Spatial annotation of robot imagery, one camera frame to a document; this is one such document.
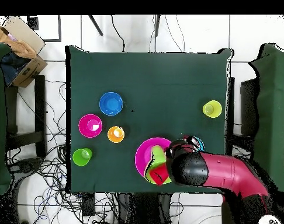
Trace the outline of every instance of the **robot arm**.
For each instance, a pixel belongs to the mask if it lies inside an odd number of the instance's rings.
[[[172,142],[166,156],[168,174],[174,183],[218,188],[224,192],[226,201],[232,198],[229,191],[234,194],[234,204],[239,209],[232,211],[239,212],[240,224],[258,224],[266,215],[271,215],[273,224],[280,224],[274,216],[275,203],[269,188],[250,161],[201,151],[195,148],[191,138]]]

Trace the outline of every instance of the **blue bowl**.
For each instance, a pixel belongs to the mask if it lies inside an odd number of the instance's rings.
[[[114,92],[105,93],[100,101],[99,108],[101,111],[109,116],[115,116],[120,113],[123,107],[123,101],[119,94]]]

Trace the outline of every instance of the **red block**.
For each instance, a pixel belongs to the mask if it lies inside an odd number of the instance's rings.
[[[163,163],[149,172],[150,177],[157,185],[162,185],[164,181],[169,177],[166,163]]]

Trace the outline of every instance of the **pink plate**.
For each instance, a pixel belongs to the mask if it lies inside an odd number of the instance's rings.
[[[151,159],[151,148],[159,145],[163,150],[166,150],[170,143],[171,141],[165,138],[150,138],[139,146],[135,156],[135,164],[142,177],[144,177],[145,168]]]
[[[102,131],[102,120],[94,114],[87,114],[79,121],[79,131],[87,138],[94,138]]]

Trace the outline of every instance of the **yellow-green cup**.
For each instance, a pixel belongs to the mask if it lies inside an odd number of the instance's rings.
[[[203,106],[202,111],[208,117],[216,118],[222,113],[222,106],[216,100],[211,100]]]
[[[78,149],[72,155],[74,163],[78,166],[85,166],[92,157],[92,151],[88,148]]]

